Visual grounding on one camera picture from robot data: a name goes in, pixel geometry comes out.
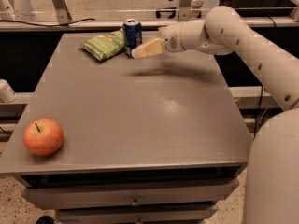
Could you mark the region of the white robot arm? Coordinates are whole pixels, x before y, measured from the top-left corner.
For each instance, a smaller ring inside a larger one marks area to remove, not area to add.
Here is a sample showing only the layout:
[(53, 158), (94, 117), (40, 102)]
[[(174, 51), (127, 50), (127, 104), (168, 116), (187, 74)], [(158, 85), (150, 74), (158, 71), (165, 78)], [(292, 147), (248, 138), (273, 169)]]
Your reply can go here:
[(241, 108), (278, 106), (281, 112), (255, 134), (249, 148), (242, 224), (299, 224), (299, 60), (253, 31), (227, 6), (214, 7), (199, 21), (159, 29), (156, 37), (133, 49), (143, 58), (198, 50), (236, 53), (260, 81), (260, 88), (232, 88)]

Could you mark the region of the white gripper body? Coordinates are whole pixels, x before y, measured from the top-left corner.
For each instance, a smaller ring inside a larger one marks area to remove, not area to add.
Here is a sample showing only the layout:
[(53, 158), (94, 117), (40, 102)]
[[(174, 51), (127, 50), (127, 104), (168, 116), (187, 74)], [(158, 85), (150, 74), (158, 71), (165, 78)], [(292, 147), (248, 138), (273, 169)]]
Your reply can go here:
[(159, 37), (165, 43), (165, 49), (169, 52), (182, 52), (185, 48), (182, 44), (182, 28), (184, 23), (175, 23), (159, 29)]

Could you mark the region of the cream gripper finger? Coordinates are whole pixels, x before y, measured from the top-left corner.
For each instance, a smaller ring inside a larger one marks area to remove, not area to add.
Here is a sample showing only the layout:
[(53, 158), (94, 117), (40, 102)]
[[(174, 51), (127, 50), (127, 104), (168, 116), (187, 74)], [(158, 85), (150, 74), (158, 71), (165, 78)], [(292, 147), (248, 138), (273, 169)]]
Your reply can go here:
[(133, 49), (132, 57), (134, 59), (140, 59), (153, 55), (158, 55), (163, 53), (164, 51), (164, 41), (161, 38), (155, 37)]

